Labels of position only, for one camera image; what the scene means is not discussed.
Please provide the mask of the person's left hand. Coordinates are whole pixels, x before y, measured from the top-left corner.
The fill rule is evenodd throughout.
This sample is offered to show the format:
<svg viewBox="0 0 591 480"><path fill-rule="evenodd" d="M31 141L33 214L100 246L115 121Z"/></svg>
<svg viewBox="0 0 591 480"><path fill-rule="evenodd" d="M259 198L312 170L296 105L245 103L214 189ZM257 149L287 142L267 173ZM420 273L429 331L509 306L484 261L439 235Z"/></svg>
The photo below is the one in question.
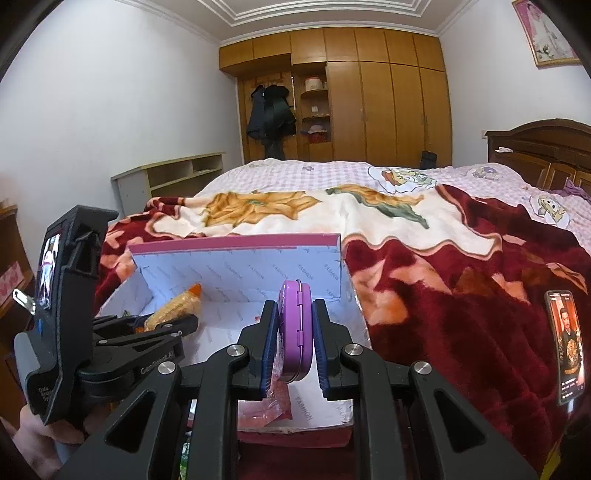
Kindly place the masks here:
<svg viewBox="0 0 591 480"><path fill-rule="evenodd" d="M65 420L44 425L29 405L25 405L20 411L20 425L12 434L12 440L41 479L52 479L63 465L56 444L81 445L85 434Z"/></svg>

